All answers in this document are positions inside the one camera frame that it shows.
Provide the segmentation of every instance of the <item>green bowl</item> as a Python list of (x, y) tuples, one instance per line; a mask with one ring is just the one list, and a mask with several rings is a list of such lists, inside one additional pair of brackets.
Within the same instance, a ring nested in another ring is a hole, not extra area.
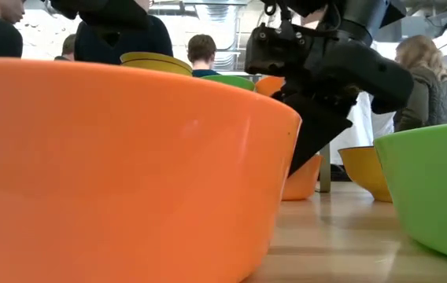
[(401, 225), (447, 255), (447, 125), (387, 135), (375, 147)]
[(231, 86), (240, 87), (245, 90), (255, 90), (255, 83), (249, 79), (238, 77), (236, 75), (207, 75), (202, 77), (203, 79), (209, 79), (219, 83), (225, 83)]

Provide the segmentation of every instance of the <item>black jacket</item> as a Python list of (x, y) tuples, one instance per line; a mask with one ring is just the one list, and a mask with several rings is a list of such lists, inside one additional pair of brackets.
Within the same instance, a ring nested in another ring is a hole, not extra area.
[(148, 21), (148, 29), (125, 31), (114, 35), (115, 38), (102, 38), (94, 28), (82, 22), (76, 32), (75, 61), (120, 64), (120, 56), (128, 52), (159, 53), (172, 57), (173, 46), (168, 29), (157, 17), (149, 15)]
[(447, 81), (440, 82), (428, 68), (411, 70), (414, 89), (408, 105), (393, 118), (395, 131), (447, 123)]

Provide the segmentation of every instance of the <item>bowl rim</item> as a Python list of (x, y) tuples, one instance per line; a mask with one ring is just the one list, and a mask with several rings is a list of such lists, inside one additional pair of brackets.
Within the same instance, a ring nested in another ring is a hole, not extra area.
[(268, 81), (271, 81), (273, 79), (285, 79), (284, 77), (277, 77), (275, 75), (268, 75), (267, 77), (263, 78), (263, 79), (259, 79), (255, 84), (261, 83), (261, 84), (265, 84), (268, 83)]
[(344, 148), (344, 149), (338, 149), (338, 152), (340, 153), (341, 151), (350, 150), (350, 149), (372, 149), (372, 148), (375, 148), (375, 146), (373, 146), (373, 145), (352, 146), (352, 147), (348, 147), (348, 148)]
[(253, 86), (253, 88), (255, 88), (255, 85), (256, 85), (252, 80), (242, 78), (242, 77), (240, 77), (238, 75), (205, 75), (205, 76), (201, 77), (201, 79), (207, 79), (207, 80), (210, 80), (210, 81), (213, 81), (213, 82), (222, 83), (218, 79), (212, 79), (212, 78), (220, 78), (220, 77), (225, 77), (225, 78), (229, 78), (229, 79), (236, 79), (238, 81), (246, 82), (246, 83), (249, 84), (249, 86)]
[[(126, 57), (136, 55), (138, 58), (126, 60)], [(189, 64), (181, 61), (178, 58), (171, 57), (164, 54), (152, 53), (152, 52), (127, 52), (120, 55), (120, 61), (122, 64), (133, 62), (133, 61), (159, 61), (163, 63), (173, 64), (186, 69), (190, 74), (192, 74), (192, 67)]]
[(181, 75), (171, 72), (161, 72), (156, 70), (149, 70), (144, 68), (124, 68), (117, 65), (110, 64), (99, 64), (99, 63), (90, 63), (90, 62), (72, 62), (68, 64), (65, 61), (43, 61), (43, 60), (32, 60), (32, 59), (23, 59), (19, 60), (18, 58), (6, 58), (0, 57), (0, 68), (3, 69), (5, 67), (15, 68), (21, 70), (20, 73), (24, 72), (33, 72), (39, 74), (40, 71), (43, 72), (47, 69), (57, 70), (58, 72), (64, 73), (65, 75), (71, 75), (73, 72), (107, 72), (110, 75), (155, 75), (156, 77), (162, 76), (170, 81), (178, 81), (178, 82), (187, 82), (191, 81), (192, 83), (205, 84), (206, 86), (211, 87), (219, 87), (221, 89), (227, 89), (225, 93), (240, 93), (238, 95), (247, 95), (253, 96), (253, 99), (258, 103), (269, 105), (268, 107), (274, 107), (277, 109), (281, 109), (280, 112), (288, 115), (295, 115), (299, 120), (301, 120), (300, 115), (293, 110), (290, 106), (277, 101), (276, 99), (272, 99), (269, 97), (265, 97), (264, 95), (260, 95), (253, 91), (248, 91), (242, 88), (238, 88), (235, 86), (229, 86), (225, 83), (218, 83), (218, 86), (215, 86), (215, 82), (209, 79), (199, 79), (194, 78), (193, 76)]

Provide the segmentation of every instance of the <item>ceiling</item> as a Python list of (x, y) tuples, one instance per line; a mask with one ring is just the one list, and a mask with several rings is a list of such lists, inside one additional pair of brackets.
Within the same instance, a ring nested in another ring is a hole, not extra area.
[[(179, 11), (179, 1), (157, 0), (150, 13), (160, 17), (166, 24), (175, 49), (175, 56), (186, 60), (186, 44), (196, 34), (210, 34), (216, 39), (220, 52), (217, 56), (218, 68), (239, 70), (243, 68), (246, 43), (251, 31), (260, 23), (276, 26), (279, 21), (263, 13), (264, 4), (260, 0), (185, 0), (185, 10)], [(403, 0), (411, 14), (440, 17), (447, 11), (447, 0)], [(40, 0), (27, 0), (26, 9), (44, 9)], [(414, 31), (414, 24), (401, 27), (410, 32), (424, 33), (424, 28)]]

